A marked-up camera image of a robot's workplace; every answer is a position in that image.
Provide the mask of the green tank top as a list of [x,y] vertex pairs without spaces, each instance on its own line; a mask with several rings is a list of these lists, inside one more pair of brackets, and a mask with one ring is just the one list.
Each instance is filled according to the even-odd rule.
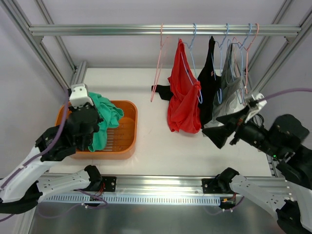
[[102,122],[98,124],[99,131],[94,133],[93,142],[88,147],[90,152],[102,151],[107,144],[109,128],[115,129],[119,126],[119,121],[124,117],[124,111],[116,107],[108,98],[101,94],[89,92],[90,98],[93,100],[95,107]]

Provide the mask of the red tank top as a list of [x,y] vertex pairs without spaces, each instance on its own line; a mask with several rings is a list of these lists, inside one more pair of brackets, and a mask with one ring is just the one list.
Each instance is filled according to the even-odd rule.
[[168,77],[173,93],[167,111],[167,123],[172,132],[184,131],[196,134],[201,129],[198,96],[200,82],[194,77],[187,61],[185,45],[178,40],[174,65]]

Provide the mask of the blue wire hanger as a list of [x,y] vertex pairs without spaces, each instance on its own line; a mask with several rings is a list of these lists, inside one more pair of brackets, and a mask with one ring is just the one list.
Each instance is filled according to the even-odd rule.
[[[193,49],[193,44],[194,44],[194,40],[196,38],[196,33],[197,33],[197,24],[196,23],[193,23],[193,27],[194,27],[194,31],[193,31],[193,38],[191,40],[190,43],[186,43],[184,42],[183,44],[185,44],[190,52],[190,56],[191,56],[191,60],[192,60],[192,65],[193,65],[193,71],[194,71],[194,78],[196,79],[196,81],[198,81],[198,76],[197,76],[197,72],[196,72],[196,67],[195,67],[195,61],[194,61],[194,57],[193,57],[193,54],[192,54],[192,49]],[[198,103],[199,104],[202,104],[203,102],[203,97],[202,97],[202,92],[201,90],[199,90],[199,94],[197,96],[197,99],[198,99]]]

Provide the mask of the pink wire hanger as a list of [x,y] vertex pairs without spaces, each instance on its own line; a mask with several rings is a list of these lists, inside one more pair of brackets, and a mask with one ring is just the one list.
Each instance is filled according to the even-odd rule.
[[151,94],[150,102],[153,102],[154,96],[156,93],[156,87],[158,85],[160,72],[162,69],[162,63],[160,63],[161,56],[162,56],[162,50],[163,50],[163,47],[164,47],[166,40],[167,40],[167,39],[165,39],[165,41],[163,41],[163,26],[164,26],[164,24],[162,23],[160,26],[160,51],[159,51],[158,60],[157,60],[156,73],[155,73],[154,83],[152,86],[152,94]]

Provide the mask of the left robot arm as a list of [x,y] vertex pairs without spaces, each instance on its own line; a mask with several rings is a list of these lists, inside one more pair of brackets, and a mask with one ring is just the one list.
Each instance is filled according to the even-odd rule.
[[88,165],[71,175],[55,179],[41,176],[51,167],[87,149],[102,122],[96,107],[86,103],[69,106],[65,122],[48,128],[36,141],[26,159],[0,181],[1,214],[17,215],[29,211],[53,195],[71,190],[95,191],[100,188],[102,176],[96,166]]

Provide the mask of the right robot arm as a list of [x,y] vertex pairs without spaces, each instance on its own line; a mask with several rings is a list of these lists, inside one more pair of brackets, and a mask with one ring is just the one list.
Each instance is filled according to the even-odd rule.
[[242,140],[278,162],[277,170],[289,182],[295,201],[280,198],[250,182],[233,168],[226,168],[213,180],[213,187],[224,194],[236,193],[268,212],[287,234],[312,232],[312,151],[302,145],[309,130],[293,115],[278,116],[270,129],[252,121],[251,108],[217,117],[219,127],[202,130],[221,149],[228,137],[230,145]]

